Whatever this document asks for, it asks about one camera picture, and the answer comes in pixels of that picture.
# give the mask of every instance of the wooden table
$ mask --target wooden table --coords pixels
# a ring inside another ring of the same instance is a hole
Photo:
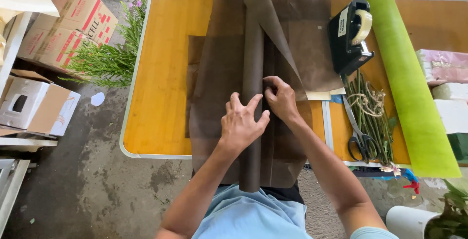
[[[336,15],[351,0],[332,0]],[[190,140],[184,137],[188,36],[204,36],[213,0],[149,0],[145,26],[133,74],[120,135],[122,152],[132,158],[190,159]],[[468,2],[448,0],[396,0],[415,50],[468,52]],[[366,39],[376,56],[361,71],[371,84],[386,93],[385,108],[396,116],[379,48],[371,32]],[[310,101],[313,130],[325,141],[321,101]],[[335,153],[354,162],[347,143],[352,128],[342,104],[330,103]],[[411,162],[398,125],[394,131],[394,161]]]

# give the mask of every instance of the green paper roll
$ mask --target green paper roll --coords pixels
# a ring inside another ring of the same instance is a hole
[[[414,174],[461,177],[395,0],[367,0]]]

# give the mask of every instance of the hand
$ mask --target hand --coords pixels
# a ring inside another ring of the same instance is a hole
[[[301,118],[297,110],[294,90],[289,84],[285,83],[278,76],[267,76],[263,81],[273,85],[273,88],[266,88],[265,97],[275,115],[286,124],[294,119]]]
[[[248,147],[255,139],[263,134],[266,125],[270,122],[270,111],[265,110],[262,116],[255,122],[254,111],[263,95],[255,95],[247,106],[243,106],[239,100],[239,93],[231,95],[231,101],[226,103],[226,115],[221,118],[220,144],[231,150],[237,156]]]

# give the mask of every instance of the white bucket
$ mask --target white bucket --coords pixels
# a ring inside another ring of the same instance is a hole
[[[405,206],[394,206],[387,212],[387,229],[399,239],[424,239],[426,224],[440,213]]]

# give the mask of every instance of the clear tape roll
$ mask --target clear tape roll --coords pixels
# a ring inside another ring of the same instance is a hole
[[[352,39],[352,45],[361,44],[361,42],[366,39],[367,35],[369,35],[372,27],[372,15],[369,12],[363,9],[357,9],[356,15],[361,17],[361,28],[359,29],[356,36],[354,36]]]

